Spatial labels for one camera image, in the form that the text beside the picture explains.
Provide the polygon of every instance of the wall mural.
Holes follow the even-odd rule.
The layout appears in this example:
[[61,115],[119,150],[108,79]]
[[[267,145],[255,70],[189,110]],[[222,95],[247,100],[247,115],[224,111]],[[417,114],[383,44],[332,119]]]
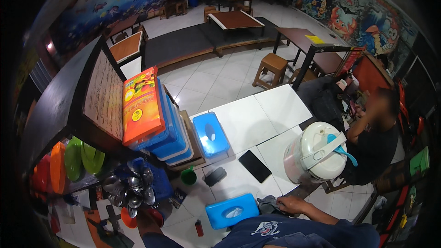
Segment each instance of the wall mural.
[[135,14],[145,20],[162,0],[74,0],[51,25],[50,33],[60,54],[78,51],[120,21]]
[[294,0],[293,5],[327,25],[336,35],[353,46],[367,45],[373,55],[391,54],[393,73],[407,55],[417,30],[415,25],[385,0]]

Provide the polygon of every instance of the green plate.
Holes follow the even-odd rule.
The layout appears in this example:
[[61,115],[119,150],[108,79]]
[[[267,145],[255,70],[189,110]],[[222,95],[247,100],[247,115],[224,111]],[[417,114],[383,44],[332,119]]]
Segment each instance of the green plate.
[[81,146],[81,159],[85,170],[90,174],[97,174],[103,166],[105,153],[101,152],[85,142]]
[[81,144],[82,141],[74,136],[64,152],[64,168],[71,181],[78,180],[81,174]]

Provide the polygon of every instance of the lighter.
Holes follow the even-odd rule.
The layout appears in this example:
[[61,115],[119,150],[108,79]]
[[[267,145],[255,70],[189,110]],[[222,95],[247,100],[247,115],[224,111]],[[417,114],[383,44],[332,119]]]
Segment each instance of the lighter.
[[203,237],[204,231],[202,230],[202,224],[199,219],[196,221],[195,227],[196,227],[196,232],[198,233],[198,237]]

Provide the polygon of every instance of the yellow sticker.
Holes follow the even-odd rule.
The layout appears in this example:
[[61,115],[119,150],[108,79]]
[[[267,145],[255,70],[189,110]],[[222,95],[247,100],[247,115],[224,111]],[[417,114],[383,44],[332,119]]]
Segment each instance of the yellow sticker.
[[325,43],[318,36],[306,36],[306,37],[309,38],[314,43]]
[[127,90],[124,96],[124,101],[128,102],[133,97],[133,95],[135,95],[135,90],[133,88]]
[[142,116],[142,110],[141,109],[136,109],[133,114],[132,114],[132,120],[134,122],[136,122],[137,120],[139,120]]

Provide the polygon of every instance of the logo on shirt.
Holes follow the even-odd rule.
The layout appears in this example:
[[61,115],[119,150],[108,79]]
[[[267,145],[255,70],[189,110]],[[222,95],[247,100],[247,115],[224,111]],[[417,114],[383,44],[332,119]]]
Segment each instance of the logo on shirt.
[[280,233],[280,231],[276,231],[277,223],[281,223],[281,222],[277,222],[277,221],[261,222],[257,227],[257,229],[254,231],[254,233],[251,233],[251,235],[261,234],[261,236],[264,237],[267,235],[278,234]]

